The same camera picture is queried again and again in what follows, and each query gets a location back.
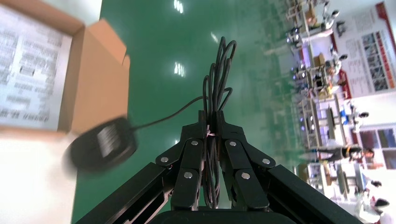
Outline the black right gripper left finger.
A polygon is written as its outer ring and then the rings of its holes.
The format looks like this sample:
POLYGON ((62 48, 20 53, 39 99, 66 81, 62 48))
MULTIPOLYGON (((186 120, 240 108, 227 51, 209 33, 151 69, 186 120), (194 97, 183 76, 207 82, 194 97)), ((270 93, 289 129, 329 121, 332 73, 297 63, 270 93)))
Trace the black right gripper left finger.
MULTIPOLYGON (((80 218, 81 224, 148 224, 171 200, 173 209, 198 208, 205 150, 206 116, 182 128, 180 141, 160 154, 80 218)), ((80 172, 107 171, 137 149, 134 128, 125 117, 112 119, 74 140, 74 166, 80 172)))

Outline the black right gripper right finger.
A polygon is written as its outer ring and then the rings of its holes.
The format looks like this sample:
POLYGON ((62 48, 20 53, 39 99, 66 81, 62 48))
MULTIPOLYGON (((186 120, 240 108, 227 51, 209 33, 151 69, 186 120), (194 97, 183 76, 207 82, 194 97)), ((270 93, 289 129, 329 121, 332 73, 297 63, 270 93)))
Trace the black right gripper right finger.
POLYGON ((242 127, 216 112, 216 144, 226 189, 249 224, 356 224, 358 219, 250 145, 242 127))

